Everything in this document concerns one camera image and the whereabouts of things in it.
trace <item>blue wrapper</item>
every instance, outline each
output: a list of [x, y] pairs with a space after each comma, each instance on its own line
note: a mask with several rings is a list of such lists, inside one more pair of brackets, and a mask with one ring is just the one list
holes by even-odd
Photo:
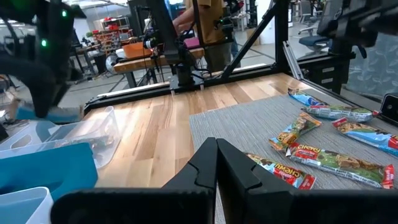
[[334, 127], [344, 135], [398, 156], [398, 136], [365, 124], [349, 122], [347, 118], [333, 121]]
[[321, 106], [321, 105], [329, 105], [321, 100], [316, 99], [313, 96], [310, 96], [299, 89], [287, 89], [287, 93], [293, 99], [298, 100], [299, 102], [303, 103], [305, 106]]
[[377, 111], [369, 111], [364, 108], [355, 108], [352, 106], [306, 106], [303, 110], [320, 118], [333, 120], [347, 118], [348, 121], [354, 122], [370, 121], [379, 114]]

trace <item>wooden table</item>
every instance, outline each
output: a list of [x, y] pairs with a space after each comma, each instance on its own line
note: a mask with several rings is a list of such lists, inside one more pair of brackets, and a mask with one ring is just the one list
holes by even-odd
[[76, 49], [78, 54], [83, 54], [84, 52], [89, 52], [92, 50], [97, 50], [97, 48], [100, 46], [100, 44], [95, 44], [95, 45], [90, 45], [86, 47], [82, 47], [80, 49]]
[[[192, 157], [189, 116], [310, 88], [285, 74], [243, 80], [179, 95], [114, 105], [122, 140], [98, 170], [97, 187], [161, 187]], [[102, 116], [104, 108], [85, 119]]]
[[135, 42], [137, 42], [138, 39], [139, 39], [138, 37], [129, 37], [127, 40], [121, 40], [120, 44], [123, 46], [125, 44], [130, 44], [132, 42], [135, 43]]
[[[197, 59], [202, 58], [205, 55], [205, 50], [203, 50], [203, 48], [193, 49], [190, 51], [192, 55]], [[164, 55], [161, 55], [158, 59], [158, 66], [163, 66], [163, 65], [168, 65], [168, 63]], [[126, 72], [132, 72], [135, 70], [151, 68], [151, 67], [155, 67], [155, 60], [148, 57], [145, 59], [138, 59], [138, 60], [132, 60], [130, 62], [118, 63], [113, 68], [117, 73], [126, 73]]]

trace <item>person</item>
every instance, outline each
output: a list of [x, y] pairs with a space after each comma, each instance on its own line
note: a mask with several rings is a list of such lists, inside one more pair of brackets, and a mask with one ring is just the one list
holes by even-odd
[[[244, 6], [243, 0], [224, 0], [225, 4], [229, 7], [229, 11], [232, 16], [237, 16], [241, 10], [241, 8]], [[238, 49], [238, 43], [236, 42], [235, 38], [235, 32], [232, 33], [232, 38], [233, 41], [231, 43], [231, 54], [232, 58], [235, 58], [237, 54], [239, 53]], [[236, 68], [241, 67], [241, 62], [238, 63]]]
[[[177, 32], [186, 29], [195, 20], [192, 0], [185, 0], [185, 7], [187, 10], [173, 20]], [[214, 20], [223, 16], [223, 0], [198, 0], [198, 9], [203, 42], [211, 44], [224, 40], [223, 31], [214, 28]], [[205, 47], [205, 60], [210, 72], [224, 70], [231, 62], [231, 43]]]

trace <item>orange box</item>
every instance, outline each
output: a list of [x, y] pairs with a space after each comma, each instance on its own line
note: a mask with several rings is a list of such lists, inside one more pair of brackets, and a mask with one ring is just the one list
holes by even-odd
[[123, 46], [126, 58], [136, 58], [141, 56], [151, 56], [152, 51], [145, 49], [142, 42], [127, 44]]

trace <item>yellow shirt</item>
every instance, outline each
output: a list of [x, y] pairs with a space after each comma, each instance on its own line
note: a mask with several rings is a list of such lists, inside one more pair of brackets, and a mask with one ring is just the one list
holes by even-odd
[[[200, 16], [200, 27], [203, 41], [206, 44], [221, 41], [224, 33], [221, 29], [214, 29], [214, 20], [223, 15], [223, 0], [197, 0], [200, 6], [209, 6], [206, 12]], [[185, 7], [192, 7], [192, 0], [185, 0]]]

